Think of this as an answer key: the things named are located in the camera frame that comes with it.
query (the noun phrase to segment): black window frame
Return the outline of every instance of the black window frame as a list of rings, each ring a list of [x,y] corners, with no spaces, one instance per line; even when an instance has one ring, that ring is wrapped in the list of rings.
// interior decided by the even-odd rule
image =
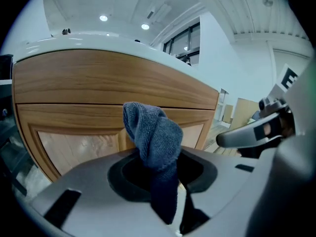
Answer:
[[[195,47],[195,48],[191,49],[191,33],[192,33],[193,28],[198,27],[199,25],[200,25],[200,22],[198,22],[198,23],[196,23],[196,24],[194,24],[192,26],[189,26],[187,29],[185,29],[184,31],[180,32],[175,37],[171,38],[169,41],[167,41],[163,45],[163,51],[165,53],[171,55],[172,44],[174,43],[174,40],[177,39],[178,37],[180,37],[182,34],[185,34],[186,32],[188,32],[188,50],[183,52],[183,53],[180,53],[180,54],[176,55],[176,58],[181,59],[182,57],[184,57],[186,55],[188,55],[190,57],[190,56],[199,54],[199,47]]]

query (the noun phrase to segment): window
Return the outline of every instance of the window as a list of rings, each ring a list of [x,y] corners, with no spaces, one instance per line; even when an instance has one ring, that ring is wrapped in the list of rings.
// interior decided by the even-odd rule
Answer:
[[[191,64],[198,65],[199,42],[200,25],[197,23],[166,42],[163,51],[180,60],[186,60],[184,57],[189,56]]]

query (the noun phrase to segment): blue towel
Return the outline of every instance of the blue towel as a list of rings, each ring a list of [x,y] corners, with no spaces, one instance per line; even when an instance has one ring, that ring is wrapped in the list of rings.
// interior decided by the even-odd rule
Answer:
[[[128,102],[123,105],[126,131],[151,170],[151,206],[171,224],[177,210],[177,159],[181,151],[181,128],[156,106]]]

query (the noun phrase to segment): white countertop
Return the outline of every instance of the white countertop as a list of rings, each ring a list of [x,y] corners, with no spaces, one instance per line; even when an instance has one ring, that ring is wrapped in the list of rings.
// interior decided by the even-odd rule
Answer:
[[[139,42],[104,35],[70,34],[38,40],[19,48],[13,55],[13,63],[43,53],[71,49],[106,50],[141,57],[181,71],[207,84],[196,68],[167,53]]]

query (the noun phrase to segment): cabinet door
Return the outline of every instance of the cabinet door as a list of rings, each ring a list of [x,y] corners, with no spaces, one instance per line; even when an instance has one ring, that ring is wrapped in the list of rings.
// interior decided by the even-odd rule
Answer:
[[[214,111],[163,110],[182,127],[182,145],[203,147]],[[135,147],[124,129],[122,106],[18,104],[16,111],[31,156],[52,181],[82,162]]]

